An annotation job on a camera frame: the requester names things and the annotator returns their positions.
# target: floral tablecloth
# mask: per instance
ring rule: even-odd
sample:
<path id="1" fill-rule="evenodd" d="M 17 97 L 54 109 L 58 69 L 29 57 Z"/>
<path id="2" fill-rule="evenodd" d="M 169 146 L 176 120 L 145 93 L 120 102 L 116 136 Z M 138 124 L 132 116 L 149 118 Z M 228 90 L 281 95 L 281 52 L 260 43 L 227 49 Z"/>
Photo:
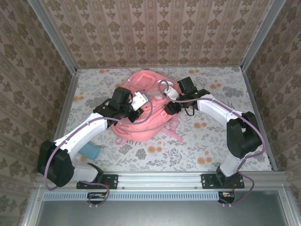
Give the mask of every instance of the floral tablecloth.
<path id="1" fill-rule="evenodd" d="M 190 76 L 198 89 L 207 89 L 218 100 L 241 112 L 253 111 L 239 67 L 170 67 L 144 68 L 178 81 Z M 92 110 L 110 98 L 116 87 L 138 68 L 81 70 L 66 131 L 80 125 Z M 176 133 L 184 138 L 177 142 L 163 132 L 144 142 L 127 141 L 116 145 L 112 129 L 96 135 L 91 142 L 101 147 L 99 157 L 92 161 L 77 154 L 75 161 L 93 162 L 105 171 L 215 171 L 228 154 L 226 129 L 205 113 L 196 111 L 187 116 L 180 113 Z M 249 159 L 242 170 L 271 170 L 265 153 Z"/>

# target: backpack strap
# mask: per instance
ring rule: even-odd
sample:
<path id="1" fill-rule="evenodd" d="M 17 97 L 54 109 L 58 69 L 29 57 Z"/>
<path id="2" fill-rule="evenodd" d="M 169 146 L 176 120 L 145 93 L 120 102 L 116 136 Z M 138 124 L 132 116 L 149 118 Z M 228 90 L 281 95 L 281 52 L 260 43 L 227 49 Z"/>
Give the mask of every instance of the backpack strap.
<path id="1" fill-rule="evenodd" d="M 179 114 L 174 114 L 173 115 L 173 123 L 171 125 L 171 130 L 169 131 L 168 129 L 166 129 L 165 127 L 163 127 L 161 129 L 161 131 L 163 133 L 165 133 L 166 135 L 169 135 L 169 136 L 173 137 L 177 141 L 182 142 L 184 140 L 184 138 L 182 138 L 181 136 L 179 136 L 179 135 L 177 135 L 175 133 L 175 130 L 176 130 L 177 124 L 178 124 L 178 118 L 179 118 Z"/>
<path id="2" fill-rule="evenodd" d="M 127 139 L 123 139 L 121 137 L 116 137 L 115 144 L 117 145 L 125 145 L 127 143 Z"/>

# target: blue object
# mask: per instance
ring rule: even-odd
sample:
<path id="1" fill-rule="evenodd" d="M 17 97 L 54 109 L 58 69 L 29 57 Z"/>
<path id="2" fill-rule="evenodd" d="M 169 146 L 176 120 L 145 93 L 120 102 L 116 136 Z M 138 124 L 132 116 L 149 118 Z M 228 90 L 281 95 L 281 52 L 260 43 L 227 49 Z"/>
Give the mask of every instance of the blue object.
<path id="1" fill-rule="evenodd" d="M 100 147 L 88 142 L 79 151 L 79 153 L 88 159 L 94 160 L 98 157 Z"/>

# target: beige wallpaper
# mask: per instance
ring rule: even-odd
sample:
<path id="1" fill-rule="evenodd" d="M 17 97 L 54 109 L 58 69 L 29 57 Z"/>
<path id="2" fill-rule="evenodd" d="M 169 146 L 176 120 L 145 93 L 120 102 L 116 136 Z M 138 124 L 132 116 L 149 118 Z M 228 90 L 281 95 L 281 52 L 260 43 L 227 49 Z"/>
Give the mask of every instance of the beige wallpaper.
<path id="1" fill-rule="evenodd" d="M 77 67 L 239 65 L 272 0 L 42 0 Z"/>
<path id="2" fill-rule="evenodd" d="M 301 1 L 287 0 L 247 70 L 280 170 L 301 207 Z"/>
<path id="3" fill-rule="evenodd" d="M 0 0 L 0 225 L 22 220 L 71 75 L 26 0 Z"/>

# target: pink backpack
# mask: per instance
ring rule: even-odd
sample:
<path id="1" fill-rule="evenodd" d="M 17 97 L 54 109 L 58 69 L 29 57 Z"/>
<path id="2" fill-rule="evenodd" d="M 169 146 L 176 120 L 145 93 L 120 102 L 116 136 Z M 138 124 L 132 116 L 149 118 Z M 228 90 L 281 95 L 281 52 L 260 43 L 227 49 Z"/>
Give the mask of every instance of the pink backpack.
<path id="1" fill-rule="evenodd" d="M 123 85 L 122 87 L 129 89 L 132 92 L 144 89 L 147 91 L 151 97 L 153 104 L 152 116 L 144 123 L 139 125 L 130 125 L 119 122 L 116 126 L 112 126 L 113 131 L 116 133 L 116 144 L 125 144 L 127 140 L 133 141 L 144 141 L 152 138 L 160 130 L 164 133 L 172 136 L 176 140 L 182 142 L 183 138 L 175 134 L 175 129 L 178 121 L 178 114 L 169 115 L 164 111 L 164 107 L 169 102 L 167 99 L 163 98 L 159 92 L 158 86 L 160 80 L 166 80 L 173 84 L 173 88 L 180 93 L 180 88 L 177 82 L 168 79 L 158 73 L 141 70 L 134 73 Z M 165 89 L 166 85 L 161 84 L 161 88 Z M 151 105 L 148 102 L 143 107 L 144 112 L 135 122 L 142 121 L 145 119 L 151 110 Z M 171 130 L 167 130 L 165 125 L 167 125 L 172 120 Z"/>

